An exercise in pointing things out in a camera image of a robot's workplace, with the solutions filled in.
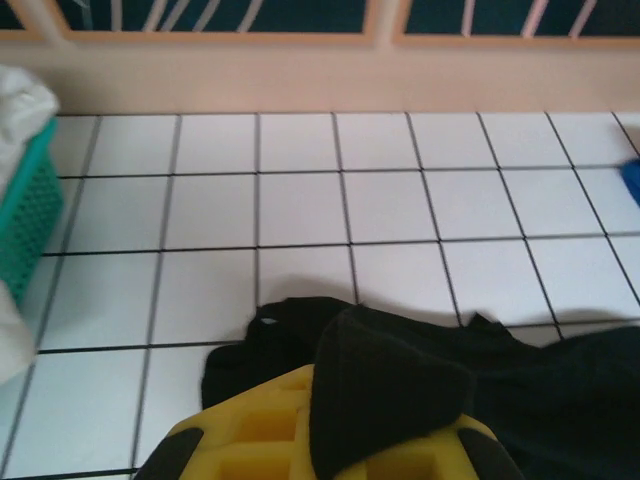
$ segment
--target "black towel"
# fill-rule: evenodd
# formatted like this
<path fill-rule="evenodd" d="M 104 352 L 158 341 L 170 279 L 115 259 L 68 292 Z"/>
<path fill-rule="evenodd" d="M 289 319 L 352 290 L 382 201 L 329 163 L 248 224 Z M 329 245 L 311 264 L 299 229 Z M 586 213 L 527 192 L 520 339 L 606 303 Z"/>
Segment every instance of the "black towel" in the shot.
<path fill-rule="evenodd" d="M 462 412 L 494 431 L 528 480 L 640 478 L 639 328 L 536 348 L 478 315 L 444 328 L 288 299 L 261 307 L 244 343 L 210 354 L 203 406 L 312 362 L 310 449 L 321 480 Z"/>

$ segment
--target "yellow object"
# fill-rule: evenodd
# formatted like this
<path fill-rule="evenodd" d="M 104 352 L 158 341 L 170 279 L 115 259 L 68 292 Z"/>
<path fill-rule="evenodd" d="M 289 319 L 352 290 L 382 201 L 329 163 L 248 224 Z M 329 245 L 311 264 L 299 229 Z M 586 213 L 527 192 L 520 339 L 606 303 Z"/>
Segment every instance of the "yellow object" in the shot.
<path fill-rule="evenodd" d="M 181 453 L 186 466 L 175 478 L 315 480 L 309 455 L 312 376 L 313 366 L 299 368 L 180 422 L 169 436 L 191 429 L 199 441 L 186 456 Z M 459 429 L 495 439 L 487 427 L 462 415 L 428 437 L 353 465 L 336 480 L 479 480 L 458 437 Z"/>

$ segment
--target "floor tile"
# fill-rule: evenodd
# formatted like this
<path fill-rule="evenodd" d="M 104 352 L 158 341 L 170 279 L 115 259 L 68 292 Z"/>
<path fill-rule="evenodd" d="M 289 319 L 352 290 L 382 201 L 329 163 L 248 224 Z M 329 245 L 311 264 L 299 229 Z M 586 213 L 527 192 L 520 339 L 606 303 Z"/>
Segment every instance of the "floor tile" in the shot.
<path fill-rule="evenodd" d="M 22 298 L 20 314 L 35 339 L 37 339 L 40 332 L 40 326 L 47 308 L 57 262 L 58 258 L 56 257 L 42 257 L 38 261 L 38 266 L 31 278 L 29 288 Z"/>
<path fill-rule="evenodd" d="M 70 252 L 157 249 L 166 178 L 85 180 Z"/>
<path fill-rule="evenodd" d="M 354 256 L 360 301 L 367 306 L 458 325 L 437 245 L 358 246 Z"/>
<path fill-rule="evenodd" d="M 636 156 L 611 113 L 552 113 L 551 120 L 575 165 L 617 165 Z"/>
<path fill-rule="evenodd" d="M 260 170 L 336 170 L 329 114 L 261 115 Z"/>
<path fill-rule="evenodd" d="M 175 178 L 165 246 L 254 245 L 254 182 L 253 175 Z"/>
<path fill-rule="evenodd" d="M 153 343 L 238 340 L 254 311 L 253 251 L 165 254 Z"/>
<path fill-rule="evenodd" d="M 589 333 L 604 332 L 613 330 L 614 328 L 623 327 L 640 327 L 640 322 L 603 322 L 603 323 L 585 323 L 581 325 L 562 325 L 560 331 L 564 338 L 577 337 L 579 335 L 587 335 Z"/>
<path fill-rule="evenodd" d="M 520 235 L 497 172 L 427 172 L 425 176 L 442 238 Z"/>
<path fill-rule="evenodd" d="M 347 247 L 261 250 L 259 271 L 261 305 L 310 296 L 355 302 Z"/>
<path fill-rule="evenodd" d="M 96 117 L 58 117 L 58 127 L 49 151 L 58 175 L 82 175 Z"/>
<path fill-rule="evenodd" d="M 418 168 L 403 113 L 345 113 L 337 119 L 345 169 Z"/>
<path fill-rule="evenodd" d="M 42 348 L 145 344 L 156 260 L 152 253 L 65 258 Z"/>
<path fill-rule="evenodd" d="M 411 114 L 424 168 L 495 167 L 475 113 Z"/>
<path fill-rule="evenodd" d="M 620 120 L 636 150 L 640 150 L 640 112 L 616 112 L 616 117 Z"/>
<path fill-rule="evenodd" d="M 504 172 L 526 235 L 602 233 L 572 170 Z"/>
<path fill-rule="evenodd" d="M 436 238 L 420 173 L 347 173 L 345 183 L 354 242 Z"/>
<path fill-rule="evenodd" d="M 558 321 L 640 316 L 640 307 L 604 238 L 529 243 Z"/>
<path fill-rule="evenodd" d="M 41 356 L 5 475 L 128 468 L 143 355 Z"/>
<path fill-rule="evenodd" d="M 534 347 L 544 347 L 560 341 L 560 335 L 554 326 L 510 328 L 509 333 L 516 340 Z"/>
<path fill-rule="evenodd" d="M 544 113 L 483 113 L 482 120 L 500 166 L 569 166 Z"/>
<path fill-rule="evenodd" d="M 26 373 L 16 375 L 0 385 L 0 460 L 7 448 L 11 428 L 18 410 Z"/>
<path fill-rule="evenodd" d="M 337 173 L 260 178 L 260 245 L 346 241 Z"/>
<path fill-rule="evenodd" d="M 45 250 L 46 253 L 60 253 L 62 250 L 62 242 L 64 241 L 64 235 L 69 224 L 69 217 L 73 208 L 73 201 L 78 192 L 78 186 L 80 180 L 77 178 L 71 178 L 66 180 L 60 180 L 60 186 L 62 187 L 62 194 L 64 195 L 64 206 L 60 219 L 56 224 L 56 228 L 51 234 L 49 243 Z"/>
<path fill-rule="evenodd" d="M 640 207 L 617 169 L 578 170 L 605 230 L 640 232 Z"/>
<path fill-rule="evenodd" d="M 553 322 L 522 240 L 447 243 L 444 251 L 462 314 L 504 325 Z"/>
<path fill-rule="evenodd" d="M 175 115 L 103 117 L 89 175 L 168 173 Z"/>
<path fill-rule="evenodd" d="M 184 115 L 176 172 L 253 172 L 255 125 L 255 115 Z"/>
<path fill-rule="evenodd" d="M 211 347 L 151 351 L 136 466 L 141 466 L 173 426 L 202 410 L 200 380 Z"/>
<path fill-rule="evenodd" d="M 636 293 L 640 295 L 640 237 L 612 238 L 611 243 Z"/>

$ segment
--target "green plastic basket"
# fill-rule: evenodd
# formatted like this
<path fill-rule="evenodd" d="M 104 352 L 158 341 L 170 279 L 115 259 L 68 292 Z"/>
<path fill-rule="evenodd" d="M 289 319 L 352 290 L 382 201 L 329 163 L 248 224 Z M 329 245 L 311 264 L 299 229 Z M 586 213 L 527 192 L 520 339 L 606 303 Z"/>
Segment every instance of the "green plastic basket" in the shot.
<path fill-rule="evenodd" d="M 20 304 L 47 246 L 63 197 L 48 146 L 56 120 L 29 142 L 0 207 L 0 278 Z"/>

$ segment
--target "beige wall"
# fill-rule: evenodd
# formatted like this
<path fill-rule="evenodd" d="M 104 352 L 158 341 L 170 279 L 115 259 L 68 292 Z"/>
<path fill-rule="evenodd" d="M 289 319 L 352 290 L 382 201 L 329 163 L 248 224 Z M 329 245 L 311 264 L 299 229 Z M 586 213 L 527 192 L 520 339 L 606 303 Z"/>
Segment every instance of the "beige wall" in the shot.
<path fill-rule="evenodd" d="M 397 0 L 370 48 L 77 46 L 24 1 L 49 44 L 3 44 L 0 62 L 44 77 L 66 113 L 640 111 L 640 50 L 398 48 Z"/>

